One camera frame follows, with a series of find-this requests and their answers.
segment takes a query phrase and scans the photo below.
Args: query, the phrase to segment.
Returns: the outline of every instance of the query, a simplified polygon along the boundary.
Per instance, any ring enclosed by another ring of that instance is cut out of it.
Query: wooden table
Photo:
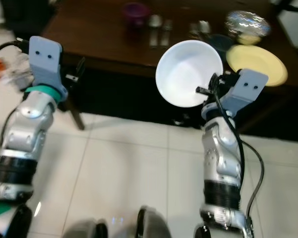
[[[86,57],[86,66],[112,72],[154,77],[165,52],[149,48],[149,30],[130,34],[121,7],[130,0],[64,0],[43,36],[60,42],[64,63],[76,64]],[[288,70],[288,80],[266,92],[288,93],[298,88],[298,56],[290,44],[269,0],[143,0],[152,13],[173,20],[170,45],[188,40],[189,24],[209,21],[212,33],[226,34],[225,16],[232,10],[249,10],[267,19],[272,32],[258,46],[275,54]]]

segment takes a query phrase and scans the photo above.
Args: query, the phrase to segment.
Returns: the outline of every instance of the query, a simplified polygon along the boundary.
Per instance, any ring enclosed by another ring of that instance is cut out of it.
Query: purple cup
[[[122,13],[128,26],[141,28],[145,25],[150,15],[150,10],[142,3],[129,2],[123,6]]]

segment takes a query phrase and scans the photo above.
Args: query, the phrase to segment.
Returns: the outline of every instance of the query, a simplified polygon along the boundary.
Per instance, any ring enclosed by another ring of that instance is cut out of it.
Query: floor tile
[[[87,138],[48,134],[28,202],[34,214],[30,232],[61,235],[86,143]]]
[[[166,148],[167,133],[166,125],[97,115],[90,137]]]
[[[166,191],[166,149],[89,140],[65,228],[105,219],[110,237],[127,237],[142,205],[166,217]]]
[[[298,165],[298,142],[255,136],[243,136],[242,138],[260,153],[263,161]],[[245,151],[248,159],[258,161],[253,152],[247,148]]]
[[[60,236],[46,235],[39,233],[29,233],[27,238],[60,238]]]
[[[168,223],[173,238],[193,237],[196,225],[202,222],[199,208],[204,202],[203,154],[184,151],[169,152]],[[250,174],[245,174],[241,192],[241,209],[245,211],[253,187]],[[256,238],[262,237],[256,205],[252,210]],[[216,238],[234,234],[211,230]]]
[[[257,183],[260,165],[250,164]],[[264,237],[298,238],[298,168],[265,164],[257,202]]]
[[[202,130],[194,128],[170,126],[169,147],[176,150],[204,152],[202,145]]]
[[[54,113],[54,122],[49,129],[50,133],[69,134],[88,137],[93,127],[95,115],[88,113],[81,113],[82,120],[85,124],[84,130],[79,130],[70,112],[62,112],[57,110]]]

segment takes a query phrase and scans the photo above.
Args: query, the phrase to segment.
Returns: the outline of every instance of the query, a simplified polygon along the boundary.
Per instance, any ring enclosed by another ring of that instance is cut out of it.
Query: yellow plate
[[[257,46],[234,46],[226,55],[233,71],[249,68],[269,76],[266,86],[279,86],[288,78],[284,64],[271,52]]]

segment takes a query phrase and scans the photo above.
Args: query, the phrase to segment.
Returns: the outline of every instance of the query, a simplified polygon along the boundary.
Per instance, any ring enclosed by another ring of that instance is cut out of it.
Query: white bowl
[[[162,97],[169,103],[189,108],[202,104],[207,96],[197,94],[200,86],[208,88],[214,73],[223,74],[222,61],[209,44],[189,40],[177,43],[161,57],[155,81]]]

